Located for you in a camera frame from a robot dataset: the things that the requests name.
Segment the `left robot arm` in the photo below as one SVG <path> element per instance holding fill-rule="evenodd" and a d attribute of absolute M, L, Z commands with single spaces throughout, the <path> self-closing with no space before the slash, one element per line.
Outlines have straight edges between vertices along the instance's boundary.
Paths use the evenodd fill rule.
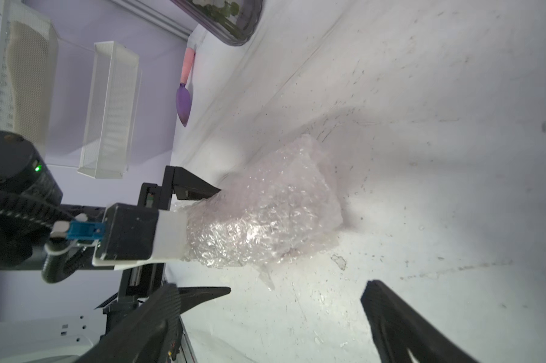
<path fill-rule="evenodd" d="M 62 204 L 62 191 L 32 142 L 0 131 L 0 270 L 40 269 L 59 283 L 82 269 L 123 274 L 117 295 L 90 314 L 0 323 L 0 362 L 194 361 L 182 314 L 229 287 L 179 287 L 164 268 L 185 255 L 188 217 L 173 199 L 202 201 L 211 184 L 167 166 L 144 183 L 136 205 Z"/>

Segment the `clear bubble wrap sheet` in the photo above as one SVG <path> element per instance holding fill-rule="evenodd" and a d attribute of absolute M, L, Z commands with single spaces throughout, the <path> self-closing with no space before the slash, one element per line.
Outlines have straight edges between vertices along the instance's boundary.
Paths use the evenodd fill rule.
<path fill-rule="evenodd" d="M 182 260 L 210 269 L 251 266 L 269 290 L 273 266 L 331 249 L 344 223 L 331 157 L 310 135 L 267 154 L 183 212 Z"/>

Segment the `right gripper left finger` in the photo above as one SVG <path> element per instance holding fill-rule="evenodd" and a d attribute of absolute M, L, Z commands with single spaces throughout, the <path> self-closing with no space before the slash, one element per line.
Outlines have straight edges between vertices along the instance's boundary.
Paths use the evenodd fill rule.
<path fill-rule="evenodd" d="M 181 307 L 177 286 L 165 284 L 77 361 L 166 362 L 176 337 Z"/>

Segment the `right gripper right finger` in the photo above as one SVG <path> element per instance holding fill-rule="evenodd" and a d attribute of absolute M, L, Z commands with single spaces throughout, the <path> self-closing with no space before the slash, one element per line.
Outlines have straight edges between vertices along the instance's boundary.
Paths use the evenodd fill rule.
<path fill-rule="evenodd" d="M 369 281 L 361 304 L 382 362 L 473 362 L 379 280 Z"/>

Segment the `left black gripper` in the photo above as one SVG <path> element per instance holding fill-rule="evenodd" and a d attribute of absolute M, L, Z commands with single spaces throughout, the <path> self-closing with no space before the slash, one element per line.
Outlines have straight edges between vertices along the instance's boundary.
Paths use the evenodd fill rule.
<path fill-rule="evenodd" d="M 167 166 L 163 185 L 143 183 L 139 207 L 170 210 L 173 196 L 179 201 L 201 201 L 221 190 L 180 166 Z M 148 298 L 165 281 L 164 264 L 148 264 L 122 273 L 114 299 L 103 308 L 107 318 L 106 331 L 112 331 L 127 315 L 136 310 L 140 300 Z M 168 295 L 163 304 L 166 316 L 180 316 L 194 307 L 231 293 L 230 287 L 178 287 L 167 284 Z"/>

